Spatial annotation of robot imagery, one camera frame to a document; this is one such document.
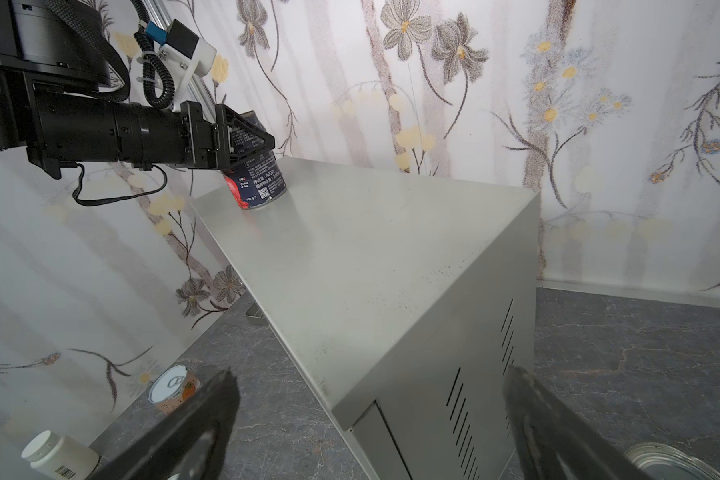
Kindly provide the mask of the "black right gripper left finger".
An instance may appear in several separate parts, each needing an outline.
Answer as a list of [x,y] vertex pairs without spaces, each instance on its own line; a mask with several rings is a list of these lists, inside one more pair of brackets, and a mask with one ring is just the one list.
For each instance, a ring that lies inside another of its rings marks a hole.
[[218,372],[94,479],[218,479],[240,406],[237,378]]

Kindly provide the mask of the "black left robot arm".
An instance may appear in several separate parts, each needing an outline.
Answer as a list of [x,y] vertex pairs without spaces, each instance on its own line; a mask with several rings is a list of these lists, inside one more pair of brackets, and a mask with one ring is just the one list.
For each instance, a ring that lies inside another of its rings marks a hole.
[[216,52],[179,21],[159,27],[136,2],[134,58],[147,76],[131,101],[132,64],[82,1],[0,1],[0,152],[22,147],[52,178],[83,162],[140,170],[225,171],[274,149],[263,128],[225,105],[206,119],[184,89]]

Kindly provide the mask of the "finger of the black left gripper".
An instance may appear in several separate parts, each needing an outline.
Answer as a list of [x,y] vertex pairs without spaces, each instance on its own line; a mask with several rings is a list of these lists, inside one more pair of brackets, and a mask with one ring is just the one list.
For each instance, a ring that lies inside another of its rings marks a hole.
[[275,148],[275,138],[271,134],[228,106],[216,104],[215,115],[218,170],[230,170]]

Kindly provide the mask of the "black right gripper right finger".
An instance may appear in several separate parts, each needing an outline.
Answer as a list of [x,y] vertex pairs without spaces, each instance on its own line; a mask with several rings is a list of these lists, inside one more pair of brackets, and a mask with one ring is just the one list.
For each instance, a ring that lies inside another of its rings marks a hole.
[[531,373],[509,366],[503,398],[526,479],[647,479]]

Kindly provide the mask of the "orange label can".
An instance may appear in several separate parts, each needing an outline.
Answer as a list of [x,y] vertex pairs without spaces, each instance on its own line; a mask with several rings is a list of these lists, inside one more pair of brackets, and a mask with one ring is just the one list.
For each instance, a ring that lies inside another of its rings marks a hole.
[[170,414],[200,388],[199,379],[184,365],[175,365],[161,374],[149,389],[148,401],[164,414]]

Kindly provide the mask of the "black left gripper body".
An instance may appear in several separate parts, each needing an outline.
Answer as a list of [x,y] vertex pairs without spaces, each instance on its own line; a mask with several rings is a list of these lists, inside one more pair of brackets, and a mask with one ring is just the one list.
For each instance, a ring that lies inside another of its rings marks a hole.
[[216,125],[204,118],[198,102],[180,104],[185,149],[181,165],[193,170],[219,170]]

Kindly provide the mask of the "dark chopped tomatoes can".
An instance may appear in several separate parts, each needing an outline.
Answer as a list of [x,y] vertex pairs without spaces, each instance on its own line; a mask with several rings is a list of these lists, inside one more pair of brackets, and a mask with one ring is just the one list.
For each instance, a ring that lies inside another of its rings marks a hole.
[[[244,112],[241,115],[266,130],[254,111]],[[273,151],[238,164],[230,170],[223,171],[223,174],[238,206],[243,210],[262,207],[287,190]]]

